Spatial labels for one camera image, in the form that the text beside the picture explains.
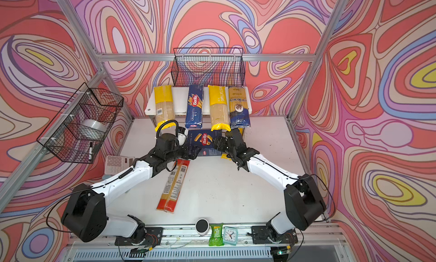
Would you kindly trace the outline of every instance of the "teal alarm clock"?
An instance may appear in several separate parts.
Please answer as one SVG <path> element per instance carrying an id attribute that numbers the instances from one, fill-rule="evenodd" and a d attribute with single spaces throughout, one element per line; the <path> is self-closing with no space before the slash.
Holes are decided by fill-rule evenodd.
<path id="1" fill-rule="evenodd" d="M 238 243 L 238 230 L 232 227 L 224 227 L 223 242 L 225 244 L 236 246 Z"/>

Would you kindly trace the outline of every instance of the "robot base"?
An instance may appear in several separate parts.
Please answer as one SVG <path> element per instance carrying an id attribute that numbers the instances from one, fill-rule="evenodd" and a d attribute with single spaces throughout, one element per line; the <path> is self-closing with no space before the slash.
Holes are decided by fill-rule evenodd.
<path id="1" fill-rule="evenodd" d="M 266 226 L 252 226 L 251 227 L 251 237 L 253 238 L 253 244 L 271 244 L 272 242 L 268 240 L 271 232 Z M 273 241 L 282 241 L 281 243 L 288 243 L 290 246 L 298 243 L 297 233 L 295 229 L 286 231 L 278 238 L 272 238 Z"/>
<path id="2" fill-rule="evenodd" d="M 162 227 L 145 227 L 145 229 L 147 235 L 144 241 L 139 245 L 160 245 L 162 240 L 162 231 L 164 229 Z M 136 244 L 134 244 L 128 237 L 117 236 L 115 240 L 115 246 L 136 246 Z"/>

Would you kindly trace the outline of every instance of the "red pasta package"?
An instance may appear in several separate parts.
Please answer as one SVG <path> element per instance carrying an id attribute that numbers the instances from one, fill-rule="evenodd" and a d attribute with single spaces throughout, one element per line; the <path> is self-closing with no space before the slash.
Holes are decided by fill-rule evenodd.
<path id="1" fill-rule="evenodd" d="M 170 172 L 170 175 L 168 176 L 164 192 L 162 193 L 161 200 L 156 208 L 157 210 L 174 212 L 188 166 L 188 160 L 177 160 L 176 170 Z"/>

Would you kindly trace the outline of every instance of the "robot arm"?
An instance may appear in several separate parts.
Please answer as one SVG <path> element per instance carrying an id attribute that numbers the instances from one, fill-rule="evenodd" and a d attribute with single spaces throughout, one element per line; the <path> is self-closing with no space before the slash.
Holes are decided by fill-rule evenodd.
<path id="1" fill-rule="evenodd" d="M 176 123 L 177 137 L 170 133 L 159 136 L 160 129 L 168 123 Z M 185 141 L 185 128 L 179 128 L 177 121 L 163 123 L 157 130 L 155 147 L 144 157 L 135 159 L 131 167 L 90 186 L 84 183 L 76 186 L 62 215 L 62 224 L 83 242 L 110 235 L 139 244 L 145 238 L 144 223 L 131 215 L 107 214 L 106 207 L 135 185 L 159 174 L 168 163 L 179 158 L 195 159 L 200 148 L 188 148 Z"/>
<path id="2" fill-rule="evenodd" d="M 286 212 L 267 223 L 271 238 L 278 238 L 294 228 L 306 230 L 325 210 L 326 205 L 313 178 L 298 176 L 268 161 L 259 151 L 247 148 L 238 129 L 215 140 L 214 148 L 227 153 L 238 168 L 252 172 L 284 192 Z"/>

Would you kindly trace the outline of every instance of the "black wire basket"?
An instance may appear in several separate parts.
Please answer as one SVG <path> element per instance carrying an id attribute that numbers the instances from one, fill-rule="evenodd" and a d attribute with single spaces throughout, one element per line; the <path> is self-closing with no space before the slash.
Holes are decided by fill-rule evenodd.
<path id="1" fill-rule="evenodd" d="M 243 86 L 243 49 L 174 48 L 171 75 L 175 87 L 189 85 Z"/>
<path id="2" fill-rule="evenodd" d="M 56 131 L 37 141 L 63 162 L 93 163 L 123 103 L 109 90 L 88 88 Z"/>

